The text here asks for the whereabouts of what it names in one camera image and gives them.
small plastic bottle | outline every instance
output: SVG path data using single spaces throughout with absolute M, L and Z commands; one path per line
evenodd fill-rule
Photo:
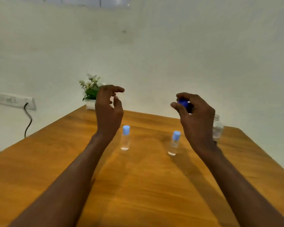
M 123 126 L 123 134 L 121 137 L 121 150 L 129 149 L 129 130 L 130 126 L 128 125 Z
M 213 140 L 217 142 L 219 138 L 222 136 L 223 132 L 223 124 L 219 121 L 220 116 L 215 115 L 215 118 L 213 119 Z
M 168 154 L 171 156 L 175 156 L 177 153 L 177 149 L 178 149 L 178 145 L 179 145 L 179 139 L 181 136 L 181 132 L 180 131 L 174 131 L 173 134 L 173 138 L 171 140 L 171 144 L 170 144 L 170 151 L 168 151 Z

left hand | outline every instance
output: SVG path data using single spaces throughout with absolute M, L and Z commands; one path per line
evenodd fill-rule
M 124 88 L 114 85 L 100 87 L 96 99 L 97 134 L 111 141 L 120 128 L 123 108 L 116 96 L 116 92 L 124 92 Z M 110 105 L 110 98 L 114 96 L 114 108 Z

blue bottle cap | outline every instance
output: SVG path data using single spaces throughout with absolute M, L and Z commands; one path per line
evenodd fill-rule
M 129 135 L 129 130 L 130 130 L 130 126 L 128 126 L 128 125 L 123 126 L 123 134 L 124 135 Z
M 180 136 L 181 136 L 181 132 L 180 131 L 174 131 L 173 140 L 179 141 Z
M 186 99 L 179 99 L 179 104 L 182 104 L 185 108 L 188 106 L 188 101 Z

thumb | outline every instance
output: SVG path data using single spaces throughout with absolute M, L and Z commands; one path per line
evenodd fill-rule
M 175 110 L 177 110 L 177 112 L 179 113 L 180 117 L 188 114 L 186 108 L 182 104 L 176 103 L 176 102 L 172 102 L 170 105 Z
M 123 111 L 122 102 L 117 96 L 114 97 L 114 108 Z

hand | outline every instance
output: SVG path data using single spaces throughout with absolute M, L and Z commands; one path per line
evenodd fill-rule
M 97 134 L 111 141 L 120 128 L 123 108 L 116 92 L 124 92 L 124 88 L 104 85 L 100 88 L 96 99 Z M 114 96 L 114 108 L 110 105 L 110 97 Z
M 206 150 L 215 149 L 213 142 L 215 110 L 198 95 L 177 94 L 177 101 L 182 98 L 189 100 L 194 105 L 195 109 L 191 115 L 182 104 L 173 102 L 171 106 L 180 114 L 184 134 L 191 147 L 199 156 L 203 155 Z

